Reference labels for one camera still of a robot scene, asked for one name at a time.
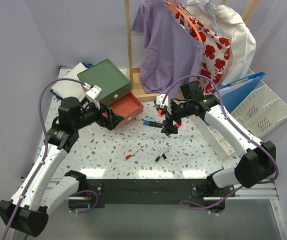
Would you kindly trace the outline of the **three-drawer desk organizer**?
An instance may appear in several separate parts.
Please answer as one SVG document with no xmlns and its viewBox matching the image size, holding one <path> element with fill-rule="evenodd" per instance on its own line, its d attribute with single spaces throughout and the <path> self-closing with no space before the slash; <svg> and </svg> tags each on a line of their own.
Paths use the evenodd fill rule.
<svg viewBox="0 0 287 240">
<path fill-rule="evenodd" d="M 134 120 L 144 110 L 144 105 L 132 93 L 131 81 L 110 60 L 105 59 L 77 74 L 81 82 L 101 88 L 99 102 L 110 106 L 113 112 L 124 117 L 116 128 L 120 129 Z"/>
</svg>

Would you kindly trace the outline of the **blue document folder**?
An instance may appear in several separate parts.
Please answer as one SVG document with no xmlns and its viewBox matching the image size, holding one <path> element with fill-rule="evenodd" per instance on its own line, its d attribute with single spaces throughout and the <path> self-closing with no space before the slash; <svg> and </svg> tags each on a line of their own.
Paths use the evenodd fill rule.
<svg viewBox="0 0 287 240">
<path fill-rule="evenodd" d="M 226 110 L 231 113 L 257 87 L 265 75 L 265 72 L 258 72 L 220 87 L 219 93 Z"/>
</svg>

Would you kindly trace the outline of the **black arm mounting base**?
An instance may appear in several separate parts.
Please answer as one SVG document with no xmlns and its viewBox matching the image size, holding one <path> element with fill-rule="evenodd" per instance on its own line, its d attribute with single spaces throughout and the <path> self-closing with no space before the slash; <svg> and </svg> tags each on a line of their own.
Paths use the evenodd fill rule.
<svg viewBox="0 0 287 240">
<path fill-rule="evenodd" d="M 98 195 L 97 208 L 105 205 L 176 205 L 182 200 L 211 204 L 206 198 L 223 198 L 234 187 L 209 189 L 206 179 L 88 179 L 87 186 Z"/>
</svg>

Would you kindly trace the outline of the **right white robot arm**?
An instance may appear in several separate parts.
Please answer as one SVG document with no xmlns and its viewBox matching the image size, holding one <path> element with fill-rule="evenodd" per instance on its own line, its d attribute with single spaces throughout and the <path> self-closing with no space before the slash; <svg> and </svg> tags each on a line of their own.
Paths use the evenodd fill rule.
<svg viewBox="0 0 287 240">
<path fill-rule="evenodd" d="M 175 103 L 166 94 L 156 97 L 156 107 L 165 115 L 162 133 L 177 134 L 176 123 L 181 123 L 183 118 L 196 116 L 217 130 L 240 158 L 235 167 L 221 169 L 208 176 L 206 191 L 209 195 L 216 197 L 224 191 L 224 187 L 230 185 L 240 184 L 251 188 L 267 183 L 268 177 L 278 176 L 276 146 L 271 141 L 263 142 L 246 130 L 228 113 L 219 96 L 205 96 L 196 82 L 180 88 L 184 96 L 181 103 Z"/>
</svg>

